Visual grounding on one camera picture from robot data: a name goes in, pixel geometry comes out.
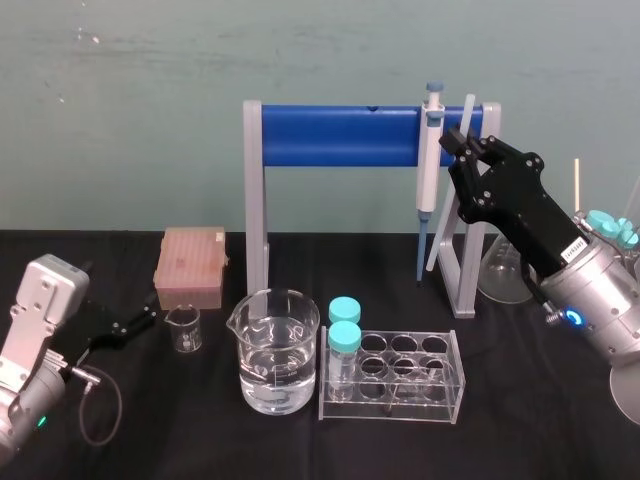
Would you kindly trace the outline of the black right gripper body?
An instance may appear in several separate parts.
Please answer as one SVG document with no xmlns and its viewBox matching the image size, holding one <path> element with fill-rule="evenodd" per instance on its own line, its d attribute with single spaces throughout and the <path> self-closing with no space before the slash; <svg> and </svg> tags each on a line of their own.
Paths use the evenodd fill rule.
<svg viewBox="0 0 640 480">
<path fill-rule="evenodd" d="M 495 226 L 540 276 L 564 269 L 590 243 L 588 236 L 545 191 L 544 161 L 502 140 L 505 159 L 494 166 L 478 160 L 478 174 L 450 174 L 458 215 L 467 224 Z"/>
</svg>

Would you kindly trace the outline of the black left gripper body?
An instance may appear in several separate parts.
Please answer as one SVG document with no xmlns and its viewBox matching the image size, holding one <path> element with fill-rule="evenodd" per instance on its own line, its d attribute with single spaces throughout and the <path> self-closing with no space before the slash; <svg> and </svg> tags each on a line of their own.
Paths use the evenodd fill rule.
<svg viewBox="0 0 640 480">
<path fill-rule="evenodd" d="M 66 361 L 80 361 L 93 349 L 108 345 L 125 326 L 124 317 L 92 300 L 59 329 L 59 353 Z"/>
</svg>

